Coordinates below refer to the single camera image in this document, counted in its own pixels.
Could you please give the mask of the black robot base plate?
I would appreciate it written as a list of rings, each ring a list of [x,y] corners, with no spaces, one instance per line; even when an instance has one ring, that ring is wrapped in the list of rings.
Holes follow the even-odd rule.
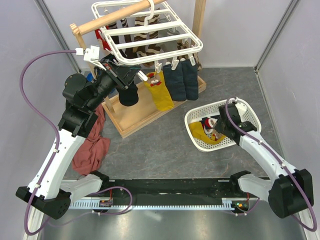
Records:
[[[91,197],[111,197],[114,205],[136,206],[203,206],[220,205],[222,199],[247,200],[244,192],[233,191],[228,178],[162,178],[116,179],[102,184],[101,189],[122,187],[91,194]]]

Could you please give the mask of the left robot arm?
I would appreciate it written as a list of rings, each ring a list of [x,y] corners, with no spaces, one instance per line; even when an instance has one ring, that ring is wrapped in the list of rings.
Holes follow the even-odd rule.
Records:
[[[84,178],[69,184],[62,182],[74,155],[84,143],[98,116],[96,108],[115,88],[127,90],[141,70],[140,65],[118,65],[103,58],[95,68],[97,79],[75,73],[70,75],[62,92],[65,111],[58,125],[56,137],[40,170],[27,186],[20,186],[15,195],[52,219],[60,219],[70,205],[85,196],[106,196],[110,185],[106,175],[87,173]]]

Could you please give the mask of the white plastic laundry basket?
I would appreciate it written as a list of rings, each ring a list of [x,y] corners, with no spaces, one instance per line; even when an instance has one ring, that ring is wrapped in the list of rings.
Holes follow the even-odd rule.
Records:
[[[191,134],[191,131],[189,129],[189,124],[194,122],[199,122],[202,118],[210,117],[210,116],[218,116],[219,113],[219,107],[224,106],[226,103],[225,100],[216,101],[213,103],[209,103],[206,105],[202,105],[196,108],[193,108],[189,110],[185,117],[184,117],[184,123],[187,130],[187,133],[194,144],[194,146],[203,153],[209,153],[212,151],[217,151],[220,149],[228,148],[231,146],[234,146],[236,143],[232,140],[230,140],[228,137],[226,137],[222,142],[218,144],[207,144],[204,143],[202,140],[198,140],[194,138]],[[261,122],[256,115],[255,111],[251,108],[251,106],[247,103],[247,111],[245,112],[243,117],[240,117],[242,122],[249,121],[251,122],[256,128],[259,133],[262,131],[262,125]]]

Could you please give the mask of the navy patterned sock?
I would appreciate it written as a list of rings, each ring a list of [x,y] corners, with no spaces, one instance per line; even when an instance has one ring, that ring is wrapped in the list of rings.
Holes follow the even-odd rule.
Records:
[[[175,70],[172,70],[172,64],[167,61],[162,68],[165,86],[170,97],[175,102],[184,102],[186,97],[186,89],[183,80],[182,65],[179,63]]]

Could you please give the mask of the yellow sock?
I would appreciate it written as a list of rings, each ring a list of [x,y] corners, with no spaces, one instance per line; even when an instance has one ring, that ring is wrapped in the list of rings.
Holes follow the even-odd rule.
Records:
[[[209,145],[217,145],[226,138],[225,135],[215,132],[215,129],[213,129],[213,132],[210,134],[210,136],[208,136],[205,133],[203,125],[200,121],[192,122],[188,125],[188,127],[191,132],[191,135],[194,138],[201,140]]]
[[[151,93],[152,100],[157,110],[162,112],[171,110],[174,107],[174,103],[166,87],[163,72],[149,72],[146,76],[148,77],[148,80],[144,82],[144,85]]]

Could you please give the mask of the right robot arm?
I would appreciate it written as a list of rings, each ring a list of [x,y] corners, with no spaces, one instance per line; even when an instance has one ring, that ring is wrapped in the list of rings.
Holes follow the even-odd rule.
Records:
[[[268,202],[276,216],[283,219],[314,205],[312,175],[284,160],[263,139],[250,121],[242,121],[237,105],[219,106],[215,129],[249,153],[267,174],[262,179],[244,170],[230,177],[229,191],[235,197],[250,193]]]

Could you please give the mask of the beige brown argyle sock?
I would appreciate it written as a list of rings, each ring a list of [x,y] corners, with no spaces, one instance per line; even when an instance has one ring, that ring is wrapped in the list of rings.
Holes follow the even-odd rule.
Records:
[[[177,40],[177,49],[178,50],[185,50],[189,48],[189,42],[186,40],[185,42],[183,42],[182,40]],[[177,57],[179,61],[184,61],[184,60],[190,60],[191,62],[195,62],[196,63],[196,68],[197,71],[202,70],[202,64],[200,63],[199,60],[199,56],[198,53],[191,53],[191,54],[184,54],[181,56]]]

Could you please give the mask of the white plastic clip hanger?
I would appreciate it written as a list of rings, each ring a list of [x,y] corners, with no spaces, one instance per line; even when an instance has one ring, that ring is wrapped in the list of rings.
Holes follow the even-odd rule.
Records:
[[[114,20],[96,33],[120,65],[151,66],[157,72],[165,61],[170,62],[172,70],[184,60],[195,67],[200,65],[202,41],[165,1]]]

